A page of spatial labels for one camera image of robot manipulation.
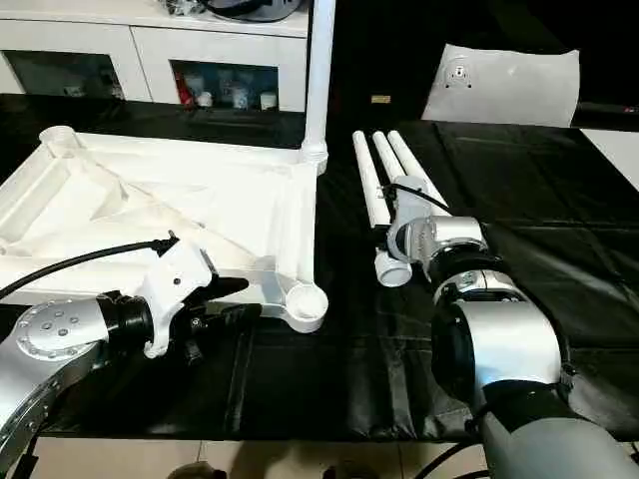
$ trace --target white pvc pipe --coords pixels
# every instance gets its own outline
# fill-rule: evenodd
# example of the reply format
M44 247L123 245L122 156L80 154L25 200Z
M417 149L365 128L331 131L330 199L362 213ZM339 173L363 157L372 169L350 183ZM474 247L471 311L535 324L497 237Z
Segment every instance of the white pvc pipe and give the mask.
M302 143L302 155L305 161L319 165L320 174L324 172L328 159L325 133L334 20L335 0L315 0L307 97L307 128Z
M391 183L395 181L397 177L403 177L405 172L403 168L399 164L399 160L395 156L395 153L392 151L392 148L388 144L386 137L382 132L375 132L372 134L372 140L377 147L377 151L379 152L379 156L381 157L381 162L383 163L383 168L386 170L386 174L388 175L388 179Z
M397 157L399 158L401 165L406 170L406 173L412 177L418 177L423 179L427 184L428 194L431 195L436 200L439 200L440 202L444 203L445 205L448 205L448 203L443 198L443 196L441 195L441 193L439 192L435 184L432 182L430 177L423 170L423 168L419 164L419 161L417 160L415 155L412 153L412 151L410 150L406 142L403 140L399 132L395 130L390 132L388 134L388 140L390 141L390 144L392 145L393 149L397 153ZM437 207L435 205L432 206L432 213L440 217L450 216L448 212L442 210L440 207Z
M412 278L412 266L377 249L375 253L375 273L379 284L386 287L404 286Z
M386 201L381 195L381 185L379 184L375 166L372 163L366 137L362 132L355 132L352 134L352 143L355 146L359 178L363 187L363 197L366 201L370 227L390 225L390 213L388 212Z

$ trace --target black cable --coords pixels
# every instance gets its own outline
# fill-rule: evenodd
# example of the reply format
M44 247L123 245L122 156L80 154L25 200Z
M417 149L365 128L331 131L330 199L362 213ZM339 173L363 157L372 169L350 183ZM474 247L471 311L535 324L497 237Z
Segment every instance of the black cable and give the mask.
M415 476L414 479L423 479L432 471L434 471L437 467L439 467L442 463L447 461L449 458L451 458L458 452L461 452L470 446L474 446L475 444L477 444L476 441L465 441L465 442L459 442L458 444L455 444L450 449L445 450L444 452L439 454L437 457L435 457L432 461L430 461L430 463L428 463L426 467L424 467L421 471L419 471L419 473Z
M445 205L440 200L436 200L431 195L427 195L422 190L415 190L413 188L405 187L404 185L398 185L397 183L390 184L390 185L384 187L384 189L385 190L391 190L391 191L402 190L403 192L411 193L411 194L415 195L416 197L420 197L423 200L426 200L427 202L435 205L436 207L441 208L442 210L447 212L449 215L454 216L452 210L450 209L450 207L448 205Z
M468 472L467 474L462 474L454 479L475 479L476 477L490 477L490 471L488 469L482 469L480 471Z
M47 276L53 272L59 271L61 269L66 269L71 266L75 266L76 264L80 264L82 262L87 262L92 259L97 259L99 257L111 256L113 254L120 254L122 252L135 251L137 249L146 249L150 248L156 251L159 255L164 254L167 249L173 246L178 239L171 235L170 239L154 239L153 241L141 241L141 242L133 242L131 244L122 244L120 246L107 247L106 249L99 249L97 251L88 252L86 254L81 254L79 256L70 257L69 259L65 259L60 262L56 262L55 264L49 264L48 266L43 267L42 269L38 269L37 271L32 272L31 274L27 274L24 277L21 277L17 281L12 282L11 284L0 289L0 299L4 299L6 296L11 294L12 292L20 289L22 286L29 284L30 282L35 281L36 279L40 279L41 277Z

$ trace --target white cylindrical tube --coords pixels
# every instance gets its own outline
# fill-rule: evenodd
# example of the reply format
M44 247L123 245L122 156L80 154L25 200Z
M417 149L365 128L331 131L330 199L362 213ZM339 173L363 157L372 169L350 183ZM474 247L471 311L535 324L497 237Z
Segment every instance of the white cylindrical tube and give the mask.
M390 225L390 213L388 212L386 201L381 195L381 185L379 184L375 166L372 163L366 137L362 132L355 132L352 134L352 143L355 146L359 178L363 187L363 197L366 201L370 227Z
M395 130L390 132L388 134L388 140L390 141L390 144L392 145L393 149L397 153L397 157L399 158L401 165L406 170L406 174L412 177L423 179L428 185L428 194L431 195L436 200L439 200L440 202L444 203L445 205L448 205L446 200L441 196L441 193L439 192L439 190L435 187L435 184L432 182L432 180L428 177L426 172L423 170L423 168L419 164L419 161L417 160L415 155L412 153L412 151L410 150L406 142L403 140L399 132ZM435 205L432 206L432 212L436 216L442 216L442 217L450 216L448 212L444 211L443 209Z
M375 256L375 272L377 280L386 287L404 286L412 278L412 266L394 257L388 251L377 250Z
M325 133L334 21L335 0L315 0L307 95L307 128L302 142L302 154L306 161L319 165L320 173L325 170L328 158Z
M59 125L40 132L40 141L54 158L72 158L82 148L76 132L71 127Z
M388 179L391 183L395 181L397 177L403 177L405 172L403 168L399 164L399 160L395 156L395 153L392 151L392 148L388 144L386 137L382 132L375 132L372 134L372 140L377 147L377 151L379 152L379 156L381 157L381 162L383 163L383 167L386 170L386 174L388 175Z

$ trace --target black plastic sheet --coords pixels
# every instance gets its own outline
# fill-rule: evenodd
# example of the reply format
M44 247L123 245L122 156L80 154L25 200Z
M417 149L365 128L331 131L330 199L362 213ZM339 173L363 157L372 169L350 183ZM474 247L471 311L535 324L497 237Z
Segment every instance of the black plastic sheet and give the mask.
M179 106L0 97L6 178L38 133L80 132L294 147L304 119L226 118ZM194 439L456 440L469 417L430 373L431 294L420 273L377 284L351 132L333 122L318 181L323 327L274 319L219 328L203 364L122 358L59 401L47 434ZM512 274L566 329L570 402L639 437L639 196L578 132L414 122L400 132L448 202L480 218ZM0 337L20 308L3 307Z

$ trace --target white pole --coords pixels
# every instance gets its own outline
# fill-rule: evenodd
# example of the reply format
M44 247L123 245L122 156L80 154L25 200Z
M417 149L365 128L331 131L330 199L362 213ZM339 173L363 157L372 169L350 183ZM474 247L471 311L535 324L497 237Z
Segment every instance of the white pole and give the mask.
M325 171L328 160L325 134L334 20L335 0L315 0L307 98L307 129L302 142L302 156L304 161L316 163L320 174Z
M363 197L366 201L368 211L368 221L370 227L375 225L390 225L390 213L386 200L381 195L381 185L375 171L375 166L370 157L370 150L366 143L366 137L362 132L352 134L352 143L355 146L357 156L357 166L359 167L359 178L363 187Z
M419 161L417 160L415 155L412 153L412 151L410 150L406 142L403 140L399 132L395 130L390 132L388 134L388 140L390 141L390 144L392 145L395 152L397 153L397 157L399 158L401 165L406 170L406 173L412 177L418 177L423 179L428 185L427 193L431 195L433 198L435 198L436 200L439 200L445 205L448 205L446 200L441 196L441 193L439 192L435 184L432 182L432 180L428 177L426 172L423 170L423 168L419 164ZM432 206L432 212L434 215L439 217L450 216L448 212L442 210L440 207L437 207L436 205Z
M383 167L386 170L386 174L388 175L388 179L391 183L394 183L395 178L403 177L405 172L403 168L399 164L399 160L395 156L395 153L392 151L392 148L388 144L386 137L382 132L375 132L372 134L372 140L377 147L377 151L379 152L379 156L381 157L381 162L383 163Z

